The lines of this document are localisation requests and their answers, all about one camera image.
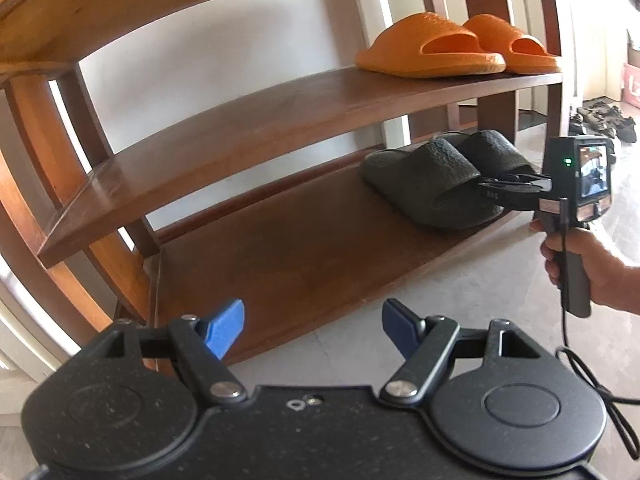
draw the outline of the bottom shelf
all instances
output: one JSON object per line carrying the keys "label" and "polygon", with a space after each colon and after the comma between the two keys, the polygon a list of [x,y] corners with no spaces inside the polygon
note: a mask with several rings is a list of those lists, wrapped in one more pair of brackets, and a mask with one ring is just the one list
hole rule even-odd
{"label": "bottom shelf", "polygon": [[375,300],[480,231],[417,226],[348,166],[164,245],[158,322],[241,298],[244,332],[226,358],[238,362]]}

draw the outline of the concrete floor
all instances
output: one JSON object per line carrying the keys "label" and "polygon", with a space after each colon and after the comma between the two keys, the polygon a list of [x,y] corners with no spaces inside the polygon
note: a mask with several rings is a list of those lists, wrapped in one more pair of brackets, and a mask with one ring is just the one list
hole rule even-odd
{"label": "concrete floor", "polygon": [[[640,110],[625,113],[640,116]],[[521,150],[540,158],[543,129],[518,138]],[[640,262],[640,146],[626,145],[613,173],[615,199],[603,224],[621,250]],[[490,237],[412,279],[394,296],[422,316],[443,314],[462,326],[484,328],[494,317],[511,319],[550,351],[561,343],[559,293],[546,278],[538,246],[524,213]],[[256,384],[373,384],[380,388],[402,364],[382,332],[379,298],[334,323],[232,367],[249,388]],[[587,320],[571,319],[572,346],[600,381],[620,396],[640,397],[640,318],[595,307]],[[640,407],[623,408],[640,431]],[[19,429],[0,428],[0,480],[21,478],[32,466]],[[640,464],[619,437],[607,433],[593,464],[609,480],[636,480]]]}

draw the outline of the pink box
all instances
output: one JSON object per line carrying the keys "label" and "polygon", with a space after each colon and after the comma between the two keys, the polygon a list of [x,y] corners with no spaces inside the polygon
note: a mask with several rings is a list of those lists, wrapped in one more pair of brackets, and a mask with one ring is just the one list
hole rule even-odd
{"label": "pink box", "polygon": [[625,91],[622,98],[626,103],[640,108],[640,68],[625,63],[624,74]]}

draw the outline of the device handle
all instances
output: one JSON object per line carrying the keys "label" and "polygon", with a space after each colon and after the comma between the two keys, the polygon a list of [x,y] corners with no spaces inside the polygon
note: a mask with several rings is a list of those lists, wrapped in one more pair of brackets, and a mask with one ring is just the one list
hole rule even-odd
{"label": "device handle", "polygon": [[[538,218],[547,234],[557,233],[560,229],[559,218],[549,213],[538,212]],[[568,300],[566,308],[575,317],[589,317],[591,315],[591,284],[582,264],[580,254],[567,251],[565,254],[556,252],[554,260],[560,267],[560,291]]]}

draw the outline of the wooden shoe rack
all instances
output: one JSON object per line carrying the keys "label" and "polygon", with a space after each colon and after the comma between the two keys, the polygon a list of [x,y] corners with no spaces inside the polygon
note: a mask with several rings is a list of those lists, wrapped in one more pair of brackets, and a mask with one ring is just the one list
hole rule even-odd
{"label": "wooden shoe rack", "polygon": [[[418,228],[367,187],[357,152],[294,174],[153,232],[145,214],[284,153],[405,114],[479,98],[481,128],[511,139],[516,90],[548,87],[547,135],[565,135],[563,74],[409,80],[345,68],[211,108],[113,154],[78,61],[110,41],[206,0],[4,0],[0,81],[35,173],[56,207],[38,222],[0,153],[0,253],[79,344],[111,319],[65,262],[78,251],[129,316],[163,324],[205,315],[228,298],[246,305],[228,358],[245,359],[308,332],[438,263],[491,227]],[[442,12],[442,0],[424,0]],[[466,0],[469,15],[509,19],[508,0]],[[560,0],[542,0],[546,45],[570,56]],[[85,175],[49,89],[58,82],[93,171]],[[116,230],[135,241],[130,252]]]}

